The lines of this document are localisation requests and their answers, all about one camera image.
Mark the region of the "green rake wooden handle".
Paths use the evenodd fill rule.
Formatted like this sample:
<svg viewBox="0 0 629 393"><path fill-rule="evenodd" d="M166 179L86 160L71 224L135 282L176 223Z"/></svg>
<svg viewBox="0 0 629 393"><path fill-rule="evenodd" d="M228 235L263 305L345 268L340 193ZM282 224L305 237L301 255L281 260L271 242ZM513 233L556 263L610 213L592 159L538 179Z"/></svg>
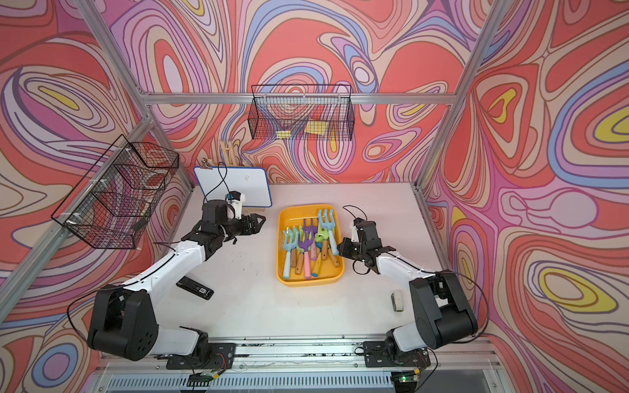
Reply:
<svg viewBox="0 0 629 393"><path fill-rule="evenodd" d="M335 268L339 268L341 264L338 258L333 254L332 247L329 242L329 231L323 229L322 231L317 232L314 238L316 245L319 246L320 253L323 254L323 260L328 260Z"/></svg>

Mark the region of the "yellow plastic storage tray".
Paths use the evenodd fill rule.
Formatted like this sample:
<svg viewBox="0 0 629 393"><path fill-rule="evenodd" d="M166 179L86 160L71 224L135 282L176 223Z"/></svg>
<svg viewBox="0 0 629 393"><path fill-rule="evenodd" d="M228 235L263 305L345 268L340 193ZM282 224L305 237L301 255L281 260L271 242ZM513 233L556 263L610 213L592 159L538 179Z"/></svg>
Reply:
<svg viewBox="0 0 629 393"><path fill-rule="evenodd" d="M278 217L276 277L292 288L337 282L345 272L342 234L329 204L292 206Z"/></svg>

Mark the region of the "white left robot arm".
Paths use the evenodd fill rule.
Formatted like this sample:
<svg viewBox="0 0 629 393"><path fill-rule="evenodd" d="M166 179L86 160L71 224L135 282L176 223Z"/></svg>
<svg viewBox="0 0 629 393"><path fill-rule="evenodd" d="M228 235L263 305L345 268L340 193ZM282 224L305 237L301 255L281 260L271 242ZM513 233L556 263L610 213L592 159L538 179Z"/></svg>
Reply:
<svg viewBox="0 0 629 393"><path fill-rule="evenodd" d="M265 216L242 213L240 201L210 200L201 219L155 265L119 286L97 291L87 344L126 360L147 356L178 356L192 364L211 357L208 335L191 327L161 327L155 305L187 273L207 262L226 242L258 234Z"/></svg>

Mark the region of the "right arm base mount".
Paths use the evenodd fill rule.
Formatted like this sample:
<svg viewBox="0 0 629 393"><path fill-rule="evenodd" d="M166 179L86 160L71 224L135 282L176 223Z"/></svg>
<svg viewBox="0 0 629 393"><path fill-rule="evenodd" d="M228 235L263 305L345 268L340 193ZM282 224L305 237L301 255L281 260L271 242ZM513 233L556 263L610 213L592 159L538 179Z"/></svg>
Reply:
<svg viewBox="0 0 629 393"><path fill-rule="evenodd" d="M355 350L362 355L366 368L417 368L424 370L432 365L426 350L399 350L394 342L363 342Z"/></svg>

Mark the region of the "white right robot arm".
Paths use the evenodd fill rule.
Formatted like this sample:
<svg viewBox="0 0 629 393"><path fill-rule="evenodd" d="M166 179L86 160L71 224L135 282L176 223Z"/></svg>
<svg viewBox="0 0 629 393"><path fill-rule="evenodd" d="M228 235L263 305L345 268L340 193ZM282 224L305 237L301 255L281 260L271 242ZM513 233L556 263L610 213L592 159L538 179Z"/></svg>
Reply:
<svg viewBox="0 0 629 393"><path fill-rule="evenodd" d="M376 223L355 219L352 236L338 247L340 256L360 262L377 275L390 278L409 292L413 320L386 333L382 342L365 342L368 367L408 367L416 355L460 342L478 333L478 320L457 274L451 270L419 268L385 246Z"/></svg>

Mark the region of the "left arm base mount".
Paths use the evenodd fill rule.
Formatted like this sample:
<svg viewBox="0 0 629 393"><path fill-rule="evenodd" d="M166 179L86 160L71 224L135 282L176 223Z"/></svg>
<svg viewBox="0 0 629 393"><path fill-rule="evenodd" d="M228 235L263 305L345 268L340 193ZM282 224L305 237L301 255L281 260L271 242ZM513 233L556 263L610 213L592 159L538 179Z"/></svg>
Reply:
<svg viewBox="0 0 629 393"><path fill-rule="evenodd" d="M191 355L172 355L167 359L168 370L220 371L231 369L235 343L202 342Z"/></svg>

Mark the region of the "light blue hand rake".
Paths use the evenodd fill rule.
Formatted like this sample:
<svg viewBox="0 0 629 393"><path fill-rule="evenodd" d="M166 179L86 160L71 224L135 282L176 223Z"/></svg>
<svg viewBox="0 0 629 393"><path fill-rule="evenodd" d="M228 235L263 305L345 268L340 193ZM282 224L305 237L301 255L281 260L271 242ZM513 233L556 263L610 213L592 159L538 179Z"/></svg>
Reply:
<svg viewBox="0 0 629 393"><path fill-rule="evenodd" d="M337 240L335 237L336 223L334 220L334 210L319 210L318 221L319 227L326 230L328 233L327 238L329 240L329 245L332 249L332 254L335 256L339 255L339 251L337 249Z"/></svg>

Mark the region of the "light blue fork rake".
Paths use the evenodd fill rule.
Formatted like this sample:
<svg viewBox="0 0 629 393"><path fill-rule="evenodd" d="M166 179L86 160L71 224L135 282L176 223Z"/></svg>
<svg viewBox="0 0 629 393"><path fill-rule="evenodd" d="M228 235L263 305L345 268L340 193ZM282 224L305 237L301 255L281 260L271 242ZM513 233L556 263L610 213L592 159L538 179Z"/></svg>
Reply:
<svg viewBox="0 0 629 393"><path fill-rule="evenodd" d="M296 227L287 227L284 231L283 249L285 250L285 260L283 265L283 279L290 279L293 250L297 247L298 230Z"/></svg>

